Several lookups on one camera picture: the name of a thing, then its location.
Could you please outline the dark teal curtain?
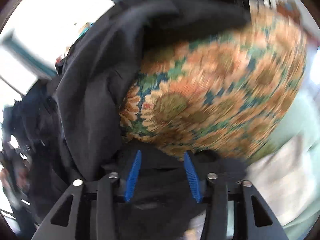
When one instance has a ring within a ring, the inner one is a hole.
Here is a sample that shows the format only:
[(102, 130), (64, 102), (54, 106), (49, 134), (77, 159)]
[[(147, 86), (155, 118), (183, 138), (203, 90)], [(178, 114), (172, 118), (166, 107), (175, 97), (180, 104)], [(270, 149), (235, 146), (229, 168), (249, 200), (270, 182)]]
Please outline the dark teal curtain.
[(42, 62), (38, 57), (29, 52), (24, 45), (14, 37), (13, 32), (6, 35), (1, 45), (10, 51), (21, 64), (41, 79), (51, 80), (57, 76), (57, 71)]

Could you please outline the black jacket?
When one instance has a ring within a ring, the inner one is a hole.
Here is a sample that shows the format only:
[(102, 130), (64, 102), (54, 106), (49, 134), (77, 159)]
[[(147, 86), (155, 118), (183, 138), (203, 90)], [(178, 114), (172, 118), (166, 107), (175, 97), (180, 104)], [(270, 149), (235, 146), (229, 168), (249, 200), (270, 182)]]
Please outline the black jacket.
[(21, 118), (47, 126), (56, 144), (31, 180), (57, 189), (33, 239), (179, 239), (199, 213), (182, 164), (150, 144), (122, 141), (120, 113), (142, 58), (179, 40), (243, 27), (245, 0), (111, 0), (72, 45), (52, 93), (30, 91)]

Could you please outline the sunflower pattern tablecloth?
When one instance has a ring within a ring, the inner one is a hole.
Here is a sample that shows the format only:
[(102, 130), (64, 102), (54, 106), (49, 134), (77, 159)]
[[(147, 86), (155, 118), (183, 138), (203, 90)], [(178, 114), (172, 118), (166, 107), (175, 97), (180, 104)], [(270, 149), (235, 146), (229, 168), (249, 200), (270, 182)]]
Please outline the sunflower pattern tablecloth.
[(119, 111), (123, 132), (176, 158), (250, 157), (297, 95), (306, 44), (293, 20), (259, 8), (241, 29), (149, 51)]

